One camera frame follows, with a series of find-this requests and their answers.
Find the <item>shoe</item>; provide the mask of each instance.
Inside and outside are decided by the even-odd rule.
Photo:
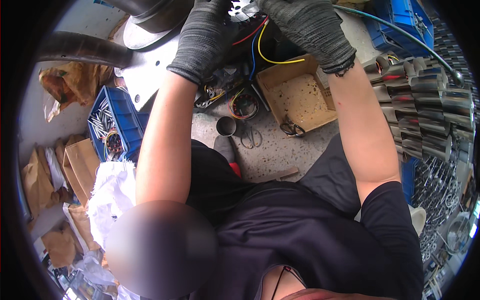
[[[223,135],[217,136],[213,144],[213,149],[223,155],[223,157],[227,159],[229,164],[235,162],[235,152],[233,151],[233,147],[230,143],[229,137]]]

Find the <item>blue wire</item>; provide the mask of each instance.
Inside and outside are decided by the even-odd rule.
[[[252,41],[252,59],[253,59],[253,69],[252,69],[252,72],[250,73],[250,77],[248,78],[249,81],[252,80],[252,76],[253,76],[253,72],[255,72],[255,53],[253,52],[253,45],[255,45],[255,40],[257,39],[257,36],[258,34],[260,33],[260,28],[258,29],[257,33],[255,34],[255,36],[253,37],[253,41]]]

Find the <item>person's left hand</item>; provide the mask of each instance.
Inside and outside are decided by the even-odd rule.
[[[209,77],[235,38],[233,26],[225,25],[230,7],[230,0],[195,0],[167,70],[198,85]]]

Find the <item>red object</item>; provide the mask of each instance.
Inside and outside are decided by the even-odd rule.
[[[235,174],[238,175],[238,177],[241,178],[241,172],[240,172],[240,167],[237,163],[231,163],[230,166],[232,167],[233,171],[235,172]]]
[[[244,37],[243,39],[241,39],[240,41],[238,42],[235,42],[232,44],[233,45],[236,45],[236,44],[240,44],[241,42],[243,42],[244,40],[246,40],[247,38],[253,36],[260,28],[262,28],[262,26],[265,24],[265,22],[267,22],[268,20],[268,16],[265,18],[265,20],[260,24],[260,26],[258,26],[257,29],[255,29],[252,33],[250,33],[249,35],[247,35],[246,37]]]

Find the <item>red wire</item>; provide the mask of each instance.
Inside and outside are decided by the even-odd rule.
[[[240,44],[241,42],[243,42],[244,40],[246,40],[247,38],[253,36],[260,28],[262,28],[262,26],[265,24],[265,22],[267,22],[268,20],[268,16],[265,18],[265,20],[260,24],[260,26],[258,26],[257,29],[255,29],[255,31],[253,31],[252,33],[250,33],[249,35],[247,35],[246,37],[244,37],[243,39],[241,39],[240,41],[238,42],[235,42],[232,44],[233,45],[236,45],[236,44]]]

